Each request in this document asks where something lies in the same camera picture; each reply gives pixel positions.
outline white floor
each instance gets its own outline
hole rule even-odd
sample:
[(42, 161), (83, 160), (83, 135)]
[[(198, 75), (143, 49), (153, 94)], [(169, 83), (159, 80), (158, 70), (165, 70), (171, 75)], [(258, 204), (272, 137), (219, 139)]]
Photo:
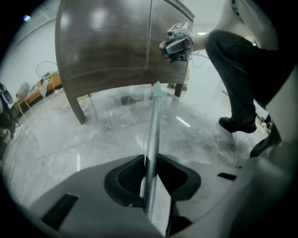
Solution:
[[(267, 134), (225, 131), (218, 119), (230, 116), (229, 98), (210, 62), (194, 69), (181, 98), (162, 85), (160, 153), (207, 164), (241, 166)], [(22, 117), (22, 134), (8, 147), (5, 175), (14, 199), (29, 207), (44, 192), (78, 170), (146, 152), (152, 111), (151, 85), (129, 86), (83, 98), (81, 125), (64, 92), (52, 94)], [(135, 101), (137, 95), (141, 100)]]

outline black slot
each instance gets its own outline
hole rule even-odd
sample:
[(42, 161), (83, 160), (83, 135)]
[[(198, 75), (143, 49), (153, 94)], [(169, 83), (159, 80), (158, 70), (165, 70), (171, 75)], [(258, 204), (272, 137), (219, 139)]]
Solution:
[(219, 173), (217, 176), (222, 177), (224, 179), (231, 180), (231, 181), (234, 181), (237, 178), (236, 175), (229, 174), (229, 173)]
[(43, 217), (42, 221), (55, 230), (58, 230), (64, 218), (70, 212), (79, 198), (65, 194)]

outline white wall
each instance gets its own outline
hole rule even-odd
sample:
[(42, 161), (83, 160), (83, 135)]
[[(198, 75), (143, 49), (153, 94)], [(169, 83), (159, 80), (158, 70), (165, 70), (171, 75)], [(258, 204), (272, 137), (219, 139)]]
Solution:
[[(43, 61), (56, 62), (55, 20), (44, 24), (19, 44), (12, 47), (4, 57), (0, 67), (0, 82), (6, 86), (14, 101), (23, 82), (31, 87), (41, 78), (35, 72), (36, 66)], [(43, 63), (37, 68), (40, 75), (57, 70), (52, 63)]]

